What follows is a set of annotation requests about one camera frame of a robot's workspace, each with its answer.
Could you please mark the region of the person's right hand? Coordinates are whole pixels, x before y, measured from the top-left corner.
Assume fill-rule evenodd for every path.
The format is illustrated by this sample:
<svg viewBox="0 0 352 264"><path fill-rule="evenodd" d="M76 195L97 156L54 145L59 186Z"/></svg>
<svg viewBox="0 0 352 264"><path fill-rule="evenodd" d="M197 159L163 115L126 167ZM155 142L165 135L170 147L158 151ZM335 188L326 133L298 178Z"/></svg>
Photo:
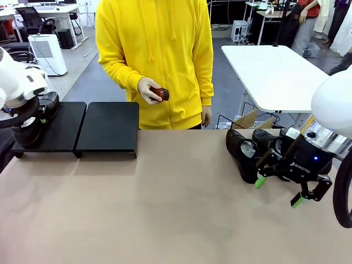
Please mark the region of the person's right hand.
<svg viewBox="0 0 352 264"><path fill-rule="evenodd" d="M149 104L156 105L163 100L160 96L150 90L150 88L160 89L161 86L150 78L143 77L138 82L138 91L141 97Z"/></svg>

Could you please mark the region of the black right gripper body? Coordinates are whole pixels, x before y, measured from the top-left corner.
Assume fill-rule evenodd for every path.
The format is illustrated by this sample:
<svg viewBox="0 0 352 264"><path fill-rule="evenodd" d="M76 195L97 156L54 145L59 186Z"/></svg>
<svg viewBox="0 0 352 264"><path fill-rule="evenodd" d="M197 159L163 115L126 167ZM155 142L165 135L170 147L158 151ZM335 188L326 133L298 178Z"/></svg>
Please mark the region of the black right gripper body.
<svg viewBox="0 0 352 264"><path fill-rule="evenodd" d="M330 181L333 155L310 142L303 136L292 139L283 137L283 180L303 183Z"/></svg>

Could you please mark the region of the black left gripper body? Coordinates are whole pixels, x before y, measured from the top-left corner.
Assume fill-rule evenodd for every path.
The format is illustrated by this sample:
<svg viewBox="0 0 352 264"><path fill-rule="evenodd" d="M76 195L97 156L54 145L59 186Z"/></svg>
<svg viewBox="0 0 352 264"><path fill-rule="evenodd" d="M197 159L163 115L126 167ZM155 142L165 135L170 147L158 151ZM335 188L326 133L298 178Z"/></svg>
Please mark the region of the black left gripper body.
<svg viewBox="0 0 352 264"><path fill-rule="evenodd" d="M39 98L37 96L25 102L20 107L6 108L10 114L16 114L16 117L4 120L5 126L17 126L23 124L26 120L33 117L39 109Z"/></svg>

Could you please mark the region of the person's left hand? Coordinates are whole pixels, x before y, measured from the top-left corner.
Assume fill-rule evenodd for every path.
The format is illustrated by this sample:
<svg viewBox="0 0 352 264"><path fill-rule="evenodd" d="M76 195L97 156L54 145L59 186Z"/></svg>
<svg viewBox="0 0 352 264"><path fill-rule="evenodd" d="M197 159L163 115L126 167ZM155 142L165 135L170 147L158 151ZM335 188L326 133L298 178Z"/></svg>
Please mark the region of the person's left hand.
<svg viewBox="0 0 352 264"><path fill-rule="evenodd" d="M211 124L211 121L212 121L211 106L202 106L201 119L202 119L201 124L203 127L206 128Z"/></svg>

